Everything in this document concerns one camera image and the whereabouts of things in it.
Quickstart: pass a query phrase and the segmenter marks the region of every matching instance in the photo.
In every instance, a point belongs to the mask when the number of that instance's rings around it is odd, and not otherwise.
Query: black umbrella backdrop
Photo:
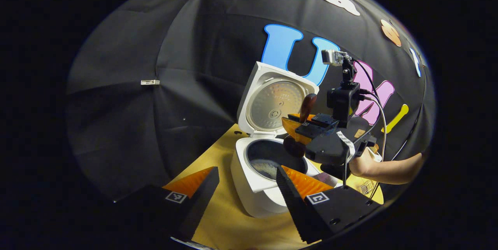
[[[237,120],[254,63],[319,85],[313,113],[340,70],[320,51],[359,59],[354,81],[372,91],[388,123],[385,159],[430,143],[431,73],[409,32],[371,0],[129,0],[85,41],[68,79],[68,137],[80,168],[110,199],[168,183]],[[379,108],[356,115],[374,124]],[[382,125],[372,134],[382,142]],[[381,185],[386,199],[398,186]]]

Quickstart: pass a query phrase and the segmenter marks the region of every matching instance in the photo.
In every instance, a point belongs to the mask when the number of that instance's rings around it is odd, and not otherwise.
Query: hand
[[[369,175],[369,172],[372,171],[372,167],[374,167],[375,165],[378,165],[378,163],[373,160],[372,155],[370,154],[368,149],[365,148],[361,156],[359,156],[358,158],[353,158],[349,162],[349,169],[355,176],[365,177]]]

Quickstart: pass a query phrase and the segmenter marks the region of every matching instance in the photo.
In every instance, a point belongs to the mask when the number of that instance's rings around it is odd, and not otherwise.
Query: black background
[[[107,202],[71,157],[64,93],[71,62],[83,41],[125,1],[7,0],[5,204],[12,220],[2,220],[3,248],[105,245],[98,211]],[[351,232],[349,245],[341,246],[482,248],[493,240],[487,207],[493,206],[495,188],[489,178],[494,171],[492,157],[482,151],[491,135],[477,133],[472,126],[493,119],[490,112],[478,114],[482,105],[473,103],[477,90],[456,74],[464,68],[492,72],[479,65],[484,61],[477,57],[486,55],[484,44],[491,39],[484,34],[491,17],[482,14],[491,4],[486,0],[375,1],[405,25],[425,52],[436,80],[437,130],[432,156],[420,176],[388,214]],[[466,19],[469,16],[478,21]],[[486,89],[486,84],[475,85]]]

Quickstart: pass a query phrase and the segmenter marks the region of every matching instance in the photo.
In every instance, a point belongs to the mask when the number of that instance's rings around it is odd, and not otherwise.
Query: metal inner lid plate
[[[296,83],[269,82],[251,96],[246,117],[256,129],[274,131],[282,127],[281,117],[299,112],[303,99],[303,89]]]

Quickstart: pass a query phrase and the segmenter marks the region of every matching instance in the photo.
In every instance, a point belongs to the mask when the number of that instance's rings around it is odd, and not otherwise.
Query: white cable
[[[377,106],[379,107],[381,114],[382,114],[382,121],[384,122],[384,141],[382,142],[382,155],[381,155],[382,160],[381,161],[384,161],[384,150],[386,149],[386,138],[387,138],[387,134],[388,134],[388,127],[386,126],[386,116],[384,116],[384,110],[382,109],[381,105],[378,103],[378,101],[376,99],[372,99],[368,96],[365,96],[365,99],[375,102],[375,104],[377,104]]]

